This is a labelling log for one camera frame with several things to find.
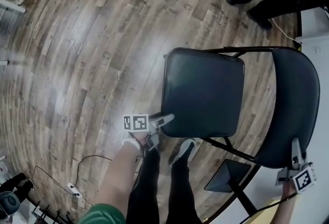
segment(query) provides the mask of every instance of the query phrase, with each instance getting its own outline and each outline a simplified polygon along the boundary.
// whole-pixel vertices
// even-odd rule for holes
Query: chair leg
[[[234,54],[232,57],[234,58],[238,58],[240,56],[242,56],[243,54],[246,54],[245,52],[237,52],[236,54]]]
[[[223,150],[225,150],[227,152],[230,152],[230,153],[232,153],[232,154],[234,154],[236,156],[240,156],[240,157],[242,157],[242,158],[244,158],[244,159],[246,159],[246,160],[254,163],[254,157],[251,156],[251,155],[245,154],[245,153],[243,153],[243,152],[241,152],[239,150],[236,150],[236,149],[234,149],[234,148],[232,148],[232,147],[230,147],[228,145],[219,143],[219,142],[217,142],[217,141],[215,141],[215,140],[213,140],[211,138],[201,138],[201,139],[204,140],[204,141],[206,141],[206,142],[208,142],[208,143],[210,143],[212,146],[215,146],[217,148],[221,148],[221,149],[223,149]]]
[[[257,209],[254,204],[250,201],[247,195],[243,192],[243,189],[239,186],[238,183],[235,182],[234,179],[229,180],[229,185],[232,188],[233,192],[235,193],[236,197],[245,208],[249,216],[253,216],[257,213]]]
[[[225,143],[226,143],[227,146],[233,148],[233,145],[231,144],[230,139],[228,139],[227,136],[224,137],[224,140],[225,140]]]

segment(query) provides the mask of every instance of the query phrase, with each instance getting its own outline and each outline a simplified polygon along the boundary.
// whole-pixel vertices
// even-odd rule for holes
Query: black cable
[[[34,170],[33,170],[33,173],[32,173],[32,181],[33,181],[33,176],[34,176],[34,172],[35,172],[35,169],[36,168],[39,168],[39,169],[41,169],[48,177],[50,177],[58,186],[60,186],[67,194],[70,194],[71,196],[76,196],[76,194],[73,194],[73,193],[71,193],[71,192],[69,192],[69,191],[67,191],[65,188],[63,188],[52,176],[50,176],[46,171],[44,171],[41,167],[39,167],[39,166],[35,166],[34,167]]]
[[[107,157],[104,157],[104,156],[100,156],[100,155],[91,155],[91,156],[86,156],[86,157],[84,157],[84,158],[79,162],[79,164],[78,164],[77,178],[76,178],[76,182],[74,183],[73,188],[75,188],[75,187],[77,186],[77,183],[78,183],[80,164],[81,164],[86,158],[89,158],[89,157],[95,157],[95,156],[96,156],[96,157],[100,157],[100,158],[104,158],[104,159],[109,160],[109,161],[112,162],[112,159],[107,158]]]
[[[248,219],[250,219],[252,216],[254,216],[255,214],[257,214],[258,212],[263,211],[263,210],[267,210],[267,209],[272,208],[272,207],[275,207],[275,206],[278,205],[278,204],[281,204],[281,203],[283,203],[283,202],[286,202],[287,200],[292,199],[293,197],[296,197],[296,195],[297,195],[297,193],[294,193],[294,194],[288,196],[287,198],[284,198],[284,199],[280,200],[279,202],[276,202],[276,203],[274,203],[274,204],[272,204],[272,205],[269,205],[269,206],[266,206],[266,207],[263,207],[263,208],[257,210],[253,215],[248,216],[248,217],[246,217],[244,220],[242,220],[242,221],[240,222],[240,224],[246,222]]]
[[[137,157],[142,157],[143,161],[144,161],[144,157],[145,157],[145,152],[144,152],[144,149],[142,147],[142,144],[140,143],[140,141],[138,139],[135,138],[135,136],[133,136],[133,139],[135,139],[135,141],[137,141],[139,143],[139,145],[141,146],[142,148],[142,156],[137,156]],[[103,159],[106,159],[106,160],[109,160],[112,162],[112,159],[110,158],[107,158],[107,157],[104,157],[104,156],[101,156],[101,155],[90,155],[90,156],[86,156],[84,158],[82,158],[82,160],[78,163],[78,168],[77,168],[77,178],[76,178],[76,182],[73,186],[71,186],[71,188],[75,188],[77,186],[77,183],[78,183],[78,179],[79,179],[79,170],[80,170],[80,164],[87,158],[89,157],[100,157],[100,158],[103,158]],[[44,171],[41,167],[39,166],[35,166],[34,167],[34,170],[33,170],[33,173],[32,173],[32,181],[33,181],[33,176],[34,176],[34,173],[35,173],[35,169],[36,168],[39,168],[41,169],[48,177],[50,177],[61,189],[63,189],[67,194],[71,195],[71,196],[76,196],[76,197],[81,197],[82,199],[84,199],[85,201],[87,201],[88,203],[92,204],[90,201],[88,201],[86,198],[82,197],[82,196],[79,196],[77,194],[74,194],[74,193],[71,193],[69,191],[67,191],[65,188],[63,188],[52,176],[50,176],[46,171]],[[139,175],[137,176],[137,183],[135,184],[135,186],[133,187],[133,189],[137,186],[138,182],[139,182]]]

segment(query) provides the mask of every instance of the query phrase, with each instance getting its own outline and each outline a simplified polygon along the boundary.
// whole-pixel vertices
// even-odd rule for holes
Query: wooden floor
[[[87,155],[113,158],[124,137],[122,115],[160,110],[164,55],[172,48],[292,46],[276,27],[263,32],[246,16],[253,4],[225,0],[26,0],[26,14],[0,9],[0,139],[13,170],[31,176],[35,165],[60,184],[74,182]],[[293,36],[295,16],[277,18]],[[253,53],[246,63],[245,91],[234,147],[255,154],[267,132],[275,101],[271,55]],[[161,136],[158,202],[168,213],[168,159],[178,140]],[[201,219],[231,194],[204,191],[223,159],[239,160],[199,143],[190,181]],[[108,162],[85,160],[78,189],[91,202]],[[89,204],[60,189],[36,170],[33,201],[77,220]]]

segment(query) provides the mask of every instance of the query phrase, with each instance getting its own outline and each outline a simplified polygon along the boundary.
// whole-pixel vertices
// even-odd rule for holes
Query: white sneaker
[[[185,140],[181,145],[180,145],[180,148],[179,148],[179,152],[178,154],[175,156],[174,160],[169,164],[170,167],[173,166],[173,164],[183,156],[183,154],[185,154],[185,152],[189,149],[190,145],[193,144],[193,149],[191,151],[191,153],[193,153],[194,151],[194,148],[195,148],[195,141],[194,139],[192,138],[189,138],[187,140]]]

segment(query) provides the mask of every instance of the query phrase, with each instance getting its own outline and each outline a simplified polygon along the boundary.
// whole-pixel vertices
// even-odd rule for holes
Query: black shoe
[[[230,4],[231,6],[234,6],[234,5],[238,4],[238,2],[236,0],[226,0],[226,2],[228,4]]]
[[[263,19],[256,18],[252,14],[251,10],[247,11],[247,15],[252,21],[256,22],[257,25],[260,26],[262,29],[264,29],[266,31],[270,31],[272,29],[272,24],[269,20],[263,20]]]

